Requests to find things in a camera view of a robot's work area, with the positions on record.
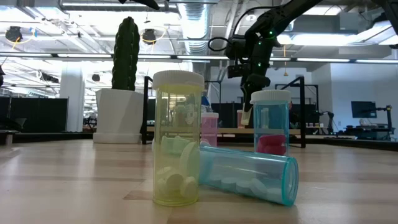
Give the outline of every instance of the cactus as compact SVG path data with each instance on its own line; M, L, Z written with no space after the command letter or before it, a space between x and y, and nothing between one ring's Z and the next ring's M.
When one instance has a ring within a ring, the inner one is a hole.
M136 89L136 72L139 53L138 26L127 17L119 26L114 46L112 89Z

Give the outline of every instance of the yellow pill bottle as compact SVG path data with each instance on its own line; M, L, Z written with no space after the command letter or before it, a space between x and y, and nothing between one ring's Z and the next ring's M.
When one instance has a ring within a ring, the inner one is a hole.
M154 75L156 90L155 203L183 206L198 200L202 75L169 70Z

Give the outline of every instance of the pillar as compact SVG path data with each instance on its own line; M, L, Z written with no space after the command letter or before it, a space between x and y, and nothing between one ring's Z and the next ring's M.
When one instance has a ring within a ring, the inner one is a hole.
M60 98L69 99L67 131L82 131L85 79L81 63L63 62Z

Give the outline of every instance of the desk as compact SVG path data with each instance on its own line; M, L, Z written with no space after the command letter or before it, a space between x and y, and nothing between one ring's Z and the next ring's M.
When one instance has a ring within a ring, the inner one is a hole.
M0 147L0 223L397 223L398 153L307 145L290 155L300 169L291 208L204 186L196 204L171 208L152 202L150 145Z
M355 135L358 139L362 140L382 140L390 141L390 131L386 128L375 128L372 126L363 126L357 128L345 128L346 133Z

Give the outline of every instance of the plant pot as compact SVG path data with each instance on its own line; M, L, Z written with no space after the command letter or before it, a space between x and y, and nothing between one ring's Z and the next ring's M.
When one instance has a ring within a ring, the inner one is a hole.
M144 95L129 90L102 89L98 105L95 143L137 144L140 141Z

